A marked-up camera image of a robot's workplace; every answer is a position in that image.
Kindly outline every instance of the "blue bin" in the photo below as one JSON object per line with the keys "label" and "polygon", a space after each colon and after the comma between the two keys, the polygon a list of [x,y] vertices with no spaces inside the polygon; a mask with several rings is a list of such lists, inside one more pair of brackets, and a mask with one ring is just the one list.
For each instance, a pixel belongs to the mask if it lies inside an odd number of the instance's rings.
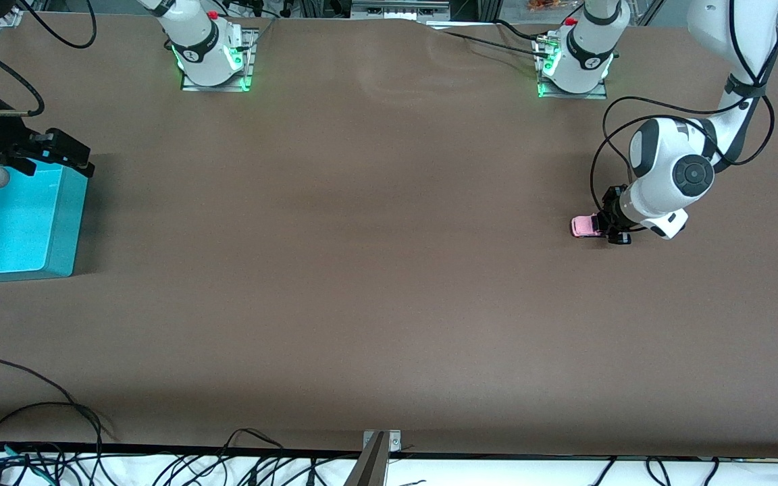
{"label": "blue bin", "polygon": [[87,179],[37,163],[34,176],[8,168],[0,188],[0,282],[56,279],[74,272]]}

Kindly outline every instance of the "pink object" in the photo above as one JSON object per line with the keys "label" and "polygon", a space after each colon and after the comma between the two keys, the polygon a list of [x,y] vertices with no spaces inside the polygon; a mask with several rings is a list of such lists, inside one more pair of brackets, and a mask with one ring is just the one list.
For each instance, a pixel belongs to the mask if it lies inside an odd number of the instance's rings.
{"label": "pink object", "polygon": [[576,238],[593,238],[602,236],[602,232],[596,229],[596,215],[575,216],[572,218],[572,236]]}

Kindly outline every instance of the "turquoise plastic container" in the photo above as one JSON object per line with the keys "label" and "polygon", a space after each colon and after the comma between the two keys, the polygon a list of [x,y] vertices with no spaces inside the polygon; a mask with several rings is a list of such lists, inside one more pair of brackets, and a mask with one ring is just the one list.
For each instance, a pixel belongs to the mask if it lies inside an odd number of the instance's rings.
{"label": "turquoise plastic container", "polygon": [[34,176],[8,168],[0,189],[0,282],[57,279],[74,272],[87,179],[37,163]]}

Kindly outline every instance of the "brown table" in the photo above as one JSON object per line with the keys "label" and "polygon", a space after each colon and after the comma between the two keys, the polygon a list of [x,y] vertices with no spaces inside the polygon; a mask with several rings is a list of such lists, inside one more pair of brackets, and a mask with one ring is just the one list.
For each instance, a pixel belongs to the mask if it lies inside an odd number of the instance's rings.
{"label": "brown table", "polygon": [[[414,22],[281,21],[253,91],[206,94],[179,91],[163,41],[148,16],[99,16],[84,51],[30,18],[0,40],[47,101],[31,126],[98,166],[77,274],[0,284],[0,357],[116,440],[259,427],[355,449],[386,427],[415,450],[778,456],[778,118],[676,240],[607,246],[568,231],[593,210],[606,104],[538,99],[522,55]],[[715,107],[728,67],[684,31],[631,28],[620,52],[612,99]],[[778,64],[769,94],[778,115]],[[31,105],[1,71],[0,96]],[[599,190],[624,178],[603,157]],[[55,397],[0,369],[0,414]],[[91,440],[74,415],[0,439]]]}

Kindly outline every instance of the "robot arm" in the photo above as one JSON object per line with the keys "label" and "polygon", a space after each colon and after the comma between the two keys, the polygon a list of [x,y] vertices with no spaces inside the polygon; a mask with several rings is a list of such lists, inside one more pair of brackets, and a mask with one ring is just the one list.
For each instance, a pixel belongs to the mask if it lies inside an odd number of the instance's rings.
{"label": "robot arm", "polygon": [[685,207],[704,196],[714,175],[727,169],[743,150],[748,123],[763,96],[778,47],[777,13],[778,2],[770,0],[692,1],[690,33],[733,66],[719,102],[723,111],[691,123],[658,117],[642,124],[629,147],[637,179],[628,188],[608,190],[603,210],[593,218],[575,218],[575,236],[607,236],[624,244],[629,243],[627,232],[635,225],[666,240],[685,227],[689,217]]}
{"label": "robot arm", "polygon": [[590,92],[605,77],[614,47],[629,24],[626,0],[587,0],[577,24],[564,25],[549,36],[563,48],[543,75],[565,92]]}
{"label": "robot arm", "polygon": [[210,18],[200,0],[137,0],[161,22],[183,73],[195,84],[217,86],[243,69],[242,28]]}

